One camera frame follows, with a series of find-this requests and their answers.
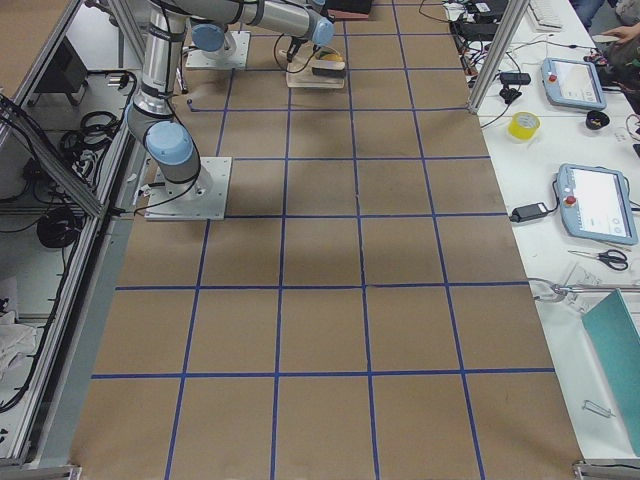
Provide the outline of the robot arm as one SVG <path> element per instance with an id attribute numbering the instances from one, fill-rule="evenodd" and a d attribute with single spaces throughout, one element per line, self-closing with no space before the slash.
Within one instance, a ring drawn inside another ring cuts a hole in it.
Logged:
<path id="1" fill-rule="evenodd" d="M 131 134 L 159 167 L 145 215 L 154 220 L 221 219 L 231 159 L 202 157 L 172 105 L 180 66 L 197 80 L 246 65 L 250 34 L 238 22 L 288 35 L 288 54 L 329 44 L 334 24 L 322 1 L 153 1 L 141 86 L 127 108 Z"/>

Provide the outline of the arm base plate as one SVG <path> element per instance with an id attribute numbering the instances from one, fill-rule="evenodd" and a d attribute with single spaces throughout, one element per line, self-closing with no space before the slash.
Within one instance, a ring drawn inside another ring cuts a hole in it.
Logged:
<path id="1" fill-rule="evenodd" d="M 232 171 L 231 157 L 202 157 L 201 170 L 193 187 L 167 182 L 157 169 L 149 189 L 144 217 L 150 221 L 223 220 Z"/>
<path id="2" fill-rule="evenodd" d="M 187 54 L 188 70 L 244 70 L 247 64 L 250 33 L 227 31 L 193 40 Z"/>

